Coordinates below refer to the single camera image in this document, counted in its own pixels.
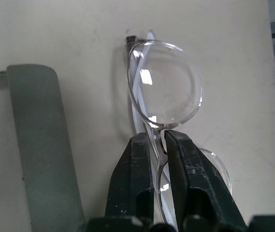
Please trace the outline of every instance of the white surface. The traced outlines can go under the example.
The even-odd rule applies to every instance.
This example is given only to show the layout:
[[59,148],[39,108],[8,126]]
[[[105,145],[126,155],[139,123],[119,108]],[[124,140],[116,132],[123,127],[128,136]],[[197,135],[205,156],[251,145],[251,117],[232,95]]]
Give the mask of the white surface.
[[[103,215],[111,173],[133,135],[124,39],[149,29],[200,64],[203,105],[180,130],[220,155],[246,221],[275,214],[275,66],[266,0],[0,0],[0,70],[39,63],[58,74],[86,217]],[[3,158],[15,155],[4,151]],[[8,176],[20,187],[12,179],[20,166],[7,170],[0,172],[0,196]],[[17,222],[26,228],[19,199],[22,207],[7,204],[9,218],[0,208],[0,231],[20,231]]]

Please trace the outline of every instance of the clear lens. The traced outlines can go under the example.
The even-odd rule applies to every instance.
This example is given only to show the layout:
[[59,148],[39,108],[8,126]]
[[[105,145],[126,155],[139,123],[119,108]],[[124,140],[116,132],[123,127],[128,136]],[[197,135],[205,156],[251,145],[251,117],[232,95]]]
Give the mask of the clear lens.
[[204,148],[200,148],[203,154],[209,159],[209,161],[215,166],[219,171],[224,183],[228,187],[230,194],[232,195],[232,184],[226,167],[224,166],[222,160],[212,151]]
[[186,53],[172,44],[151,41],[135,46],[129,57],[128,83],[135,108],[154,128],[183,124],[202,103],[199,76]]

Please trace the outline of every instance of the white table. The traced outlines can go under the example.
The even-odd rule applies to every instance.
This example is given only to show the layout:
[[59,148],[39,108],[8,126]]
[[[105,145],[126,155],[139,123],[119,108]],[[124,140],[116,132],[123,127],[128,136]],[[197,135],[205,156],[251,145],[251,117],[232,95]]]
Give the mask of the white table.
[[[58,74],[85,216],[103,215],[111,173],[133,136],[124,39],[149,29],[200,64],[203,106],[179,130],[224,161],[246,221],[275,214],[266,0],[0,0],[0,70],[38,63]],[[0,91],[0,231],[30,231],[13,134],[8,91]]]

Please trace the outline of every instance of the eyeglasses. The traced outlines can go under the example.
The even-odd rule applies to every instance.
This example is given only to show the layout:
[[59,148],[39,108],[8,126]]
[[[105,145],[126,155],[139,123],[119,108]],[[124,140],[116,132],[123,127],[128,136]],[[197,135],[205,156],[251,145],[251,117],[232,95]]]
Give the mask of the eyeglasses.
[[[156,156],[154,186],[161,217],[165,223],[176,226],[175,218],[172,218],[160,191],[163,172],[169,180],[168,167],[164,167],[167,155],[161,132],[174,129],[197,113],[203,101],[202,82],[187,53],[173,44],[156,40],[152,31],[148,33],[146,40],[135,36],[127,37],[126,46],[127,82],[135,129],[137,133],[146,129]],[[202,148],[201,150],[208,153],[208,158],[216,161],[232,192],[231,182],[222,161],[213,152]]]

